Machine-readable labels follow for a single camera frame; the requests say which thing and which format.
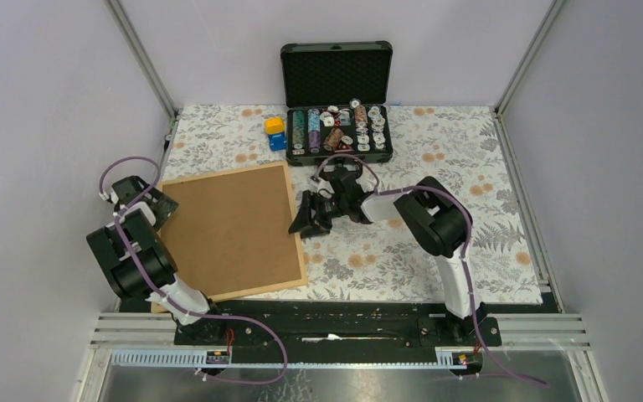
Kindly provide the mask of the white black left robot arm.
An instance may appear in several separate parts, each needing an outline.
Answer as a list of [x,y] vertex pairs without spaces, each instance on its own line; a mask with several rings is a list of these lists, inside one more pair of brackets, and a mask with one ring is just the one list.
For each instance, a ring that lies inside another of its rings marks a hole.
[[177,332],[193,343],[215,344],[229,334],[213,302],[186,284],[158,231],[178,203],[138,176],[115,182],[105,199],[113,221],[86,236],[113,292],[169,312]]

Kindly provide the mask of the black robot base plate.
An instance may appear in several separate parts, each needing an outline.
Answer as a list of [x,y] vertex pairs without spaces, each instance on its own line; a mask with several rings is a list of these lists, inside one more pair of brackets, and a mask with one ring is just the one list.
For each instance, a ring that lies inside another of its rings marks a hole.
[[508,315],[480,306],[478,320],[457,319],[429,307],[344,307],[339,314],[277,311],[265,324],[211,323],[204,329],[178,329],[167,349],[115,351],[120,365],[195,369],[290,369],[363,365],[481,365],[490,352],[557,351],[567,340],[557,332],[531,328],[527,314]]

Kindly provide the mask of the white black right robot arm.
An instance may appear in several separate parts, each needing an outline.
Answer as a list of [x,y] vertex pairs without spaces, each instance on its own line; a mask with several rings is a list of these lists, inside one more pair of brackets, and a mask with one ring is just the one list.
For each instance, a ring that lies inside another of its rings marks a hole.
[[311,179],[316,187],[301,195],[289,232],[306,239],[329,234],[334,219],[341,217],[358,224],[401,219],[438,264],[445,307],[453,316],[446,323],[448,337],[460,345],[470,343],[480,333],[481,305],[468,261],[471,214],[433,177],[405,188],[366,190],[359,182],[364,170],[319,168]]

